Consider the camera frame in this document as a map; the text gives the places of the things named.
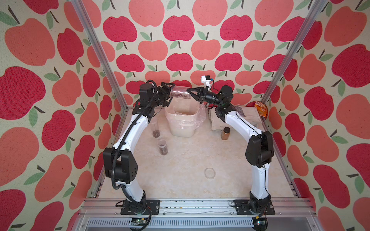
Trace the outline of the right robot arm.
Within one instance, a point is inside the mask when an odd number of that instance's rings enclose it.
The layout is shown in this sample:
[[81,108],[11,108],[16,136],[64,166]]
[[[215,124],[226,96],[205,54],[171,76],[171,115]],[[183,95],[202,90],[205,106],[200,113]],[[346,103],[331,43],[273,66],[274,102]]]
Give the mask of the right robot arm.
[[273,136],[245,120],[231,103],[233,90],[223,86],[216,94],[206,87],[189,88],[187,92],[199,103],[215,105],[215,113],[224,123],[234,128],[247,142],[245,156],[252,165],[252,187],[249,210],[252,214],[264,213],[271,205],[268,190],[268,172],[274,156]]

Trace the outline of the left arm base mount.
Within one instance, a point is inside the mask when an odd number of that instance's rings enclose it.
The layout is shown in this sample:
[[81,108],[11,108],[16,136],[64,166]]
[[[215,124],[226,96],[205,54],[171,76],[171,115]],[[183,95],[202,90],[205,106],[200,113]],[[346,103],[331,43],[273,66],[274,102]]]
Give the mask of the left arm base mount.
[[121,215],[158,215],[160,208],[160,200],[146,200],[145,205],[124,200],[121,206]]

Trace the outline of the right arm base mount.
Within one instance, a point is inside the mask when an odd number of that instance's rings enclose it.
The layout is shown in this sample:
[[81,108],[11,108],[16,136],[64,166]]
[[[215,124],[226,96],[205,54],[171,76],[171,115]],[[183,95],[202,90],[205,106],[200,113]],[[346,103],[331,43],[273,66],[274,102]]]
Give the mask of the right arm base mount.
[[275,215],[275,209],[270,200],[234,200],[231,202],[238,215]]

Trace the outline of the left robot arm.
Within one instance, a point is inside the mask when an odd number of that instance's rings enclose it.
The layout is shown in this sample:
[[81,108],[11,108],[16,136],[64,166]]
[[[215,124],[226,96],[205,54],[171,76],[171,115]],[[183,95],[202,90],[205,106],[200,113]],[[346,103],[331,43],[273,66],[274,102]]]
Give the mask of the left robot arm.
[[113,189],[123,191],[129,209],[136,214],[143,214],[150,209],[146,205],[145,192],[136,180],[138,164],[134,150],[143,131],[154,117],[155,108],[170,105],[170,93],[174,87],[174,83],[164,82],[157,86],[153,80],[142,84],[130,124],[113,147],[103,151],[105,175],[111,179]]

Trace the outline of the clear jar lid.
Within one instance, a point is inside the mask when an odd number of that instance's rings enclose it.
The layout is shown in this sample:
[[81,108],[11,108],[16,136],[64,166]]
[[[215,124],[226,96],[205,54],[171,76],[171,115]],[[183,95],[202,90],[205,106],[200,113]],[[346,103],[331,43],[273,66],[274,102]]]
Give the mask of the clear jar lid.
[[215,170],[211,167],[208,167],[204,170],[204,175],[207,179],[211,180],[211,179],[214,179],[215,178]]

